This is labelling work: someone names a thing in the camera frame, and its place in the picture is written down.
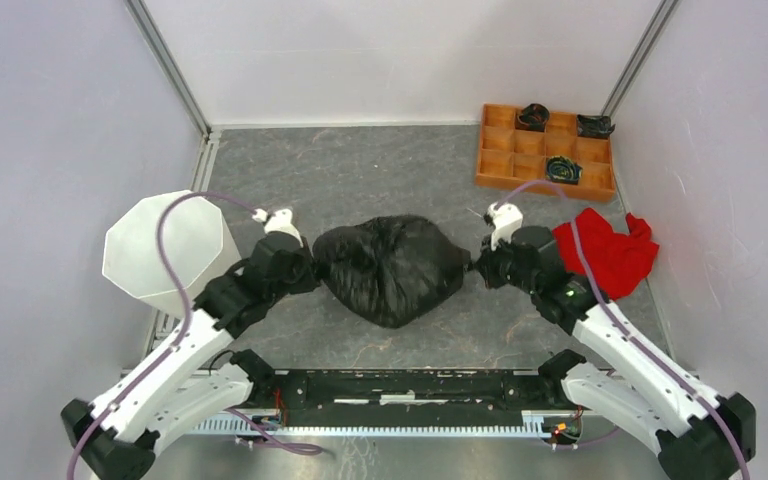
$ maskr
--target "red towel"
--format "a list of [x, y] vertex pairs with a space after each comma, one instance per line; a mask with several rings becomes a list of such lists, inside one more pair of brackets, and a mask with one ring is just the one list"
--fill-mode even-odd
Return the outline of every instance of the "red towel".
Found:
[[[641, 218], [626, 214], [628, 235], [614, 232], [611, 224], [596, 210], [585, 209], [575, 218], [582, 250], [596, 283], [611, 299], [625, 297], [652, 271], [658, 254], [658, 244], [652, 242], [652, 229]], [[552, 232], [564, 265], [570, 272], [584, 275], [584, 267], [575, 251], [572, 227], [569, 223]]]

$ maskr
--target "white bin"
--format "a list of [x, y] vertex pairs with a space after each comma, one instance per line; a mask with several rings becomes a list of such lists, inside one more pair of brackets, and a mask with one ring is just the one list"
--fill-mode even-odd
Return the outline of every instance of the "white bin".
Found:
[[[163, 210], [187, 193], [181, 190], [140, 200], [107, 231], [101, 269], [128, 295], [175, 318], [184, 315], [181, 297], [160, 261], [156, 230]], [[163, 228], [163, 245], [191, 302], [208, 281], [241, 258], [222, 211], [201, 197], [172, 210]]]

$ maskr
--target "white wall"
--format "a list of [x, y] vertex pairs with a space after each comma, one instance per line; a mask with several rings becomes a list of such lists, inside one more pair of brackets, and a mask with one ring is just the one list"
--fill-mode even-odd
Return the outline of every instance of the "white wall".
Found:
[[598, 112], [658, 0], [146, 0], [215, 124]]
[[627, 206], [662, 249], [650, 284], [681, 361], [758, 408], [768, 480], [768, 2], [695, 0], [617, 114]]
[[0, 479], [64, 478], [60, 409], [136, 360], [104, 232], [187, 187], [199, 140], [124, 2], [0, 0]]

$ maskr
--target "black bag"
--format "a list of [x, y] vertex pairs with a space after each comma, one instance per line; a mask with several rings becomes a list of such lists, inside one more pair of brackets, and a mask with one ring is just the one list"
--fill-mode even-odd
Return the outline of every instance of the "black bag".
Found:
[[472, 265], [469, 251], [416, 215], [329, 230], [313, 243], [313, 258], [343, 305], [386, 328], [405, 326], [443, 303]]

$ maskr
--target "orange wooden organizer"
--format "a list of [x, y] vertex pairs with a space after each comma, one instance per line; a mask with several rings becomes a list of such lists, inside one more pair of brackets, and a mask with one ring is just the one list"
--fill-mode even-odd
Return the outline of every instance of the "orange wooden organizer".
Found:
[[[529, 180], [546, 180], [546, 159], [563, 155], [581, 165], [578, 185], [555, 183], [567, 196], [595, 202], [609, 202], [614, 197], [617, 186], [610, 140], [579, 137], [572, 113], [549, 112], [545, 133], [517, 130], [515, 118], [521, 110], [510, 105], [484, 105], [476, 185], [513, 190]], [[526, 191], [557, 195], [544, 185]]]

